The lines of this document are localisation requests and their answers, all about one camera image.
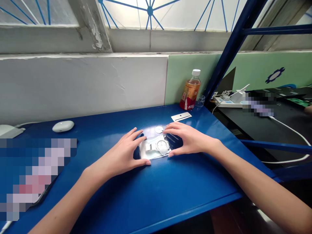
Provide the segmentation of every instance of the green panel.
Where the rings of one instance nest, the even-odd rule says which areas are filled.
[[[193,69],[200,69],[202,94],[208,84],[221,54],[170,55],[168,60],[165,104],[179,103],[187,79],[192,77]]]
[[[201,94],[220,56],[220,54],[170,55],[165,104],[180,102],[185,81],[191,77],[193,69],[201,70]],[[311,61],[310,51],[240,53],[236,55],[227,73],[236,67],[233,90],[241,89],[247,84],[250,84],[247,90],[276,88],[288,84],[300,88],[312,83]],[[285,70],[279,77],[266,83],[270,75],[283,67]]]
[[[237,54],[227,72],[236,67],[233,90],[247,84],[249,90],[276,88],[294,84],[297,88],[312,83],[312,52],[276,52]],[[266,80],[276,70],[285,70],[274,81]]]

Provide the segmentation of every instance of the blue desk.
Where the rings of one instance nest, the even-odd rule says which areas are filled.
[[[179,105],[168,105],[73,118],[74,128],[61,134],[52,131],[58,121],[29,127],[17,138],[77,138],[77,155],[59,175],[43,204],[30,208],[7,234],[28,232],[68,192],[82,171],[133,127],[144,129],[147,137],[155,136],[154,127],[166,126],[172,122],[171,116],[183,112]],[[234,153],[275,178],[207,109],[192,111],[191,115],[181,122],[220,139]],[[104,184],[88,202],[72,232],[151,233],[242,196],[227,171],[209,155],[163,157]]]

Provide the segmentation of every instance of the white card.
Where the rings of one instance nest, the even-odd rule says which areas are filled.
[[[177,121],[180,121],[180,120],[183,120],[183,119],[187,119],[189,117],[192,117],[190,113],[188,112],[185,112],[185,113],[182,113],[182,114],[177,114],[177,115],[174,115],[172,116],[172,120],[174,122],[177,122]]]

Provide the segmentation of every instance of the plastic bottle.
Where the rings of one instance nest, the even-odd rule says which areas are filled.
[[[194,108],[196,97],[198,95],[201,81],[199,79],[201,71],[194,69],[192,71],[192,78],[185,82],[184,91],[180,101],[180,107],[184,110],[191,110]]]

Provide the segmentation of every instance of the computer mouse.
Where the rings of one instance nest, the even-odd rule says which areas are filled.
[[[71,120],[58,122],[52,128],[53,132],[66,132],[72,129],[74,122]]]

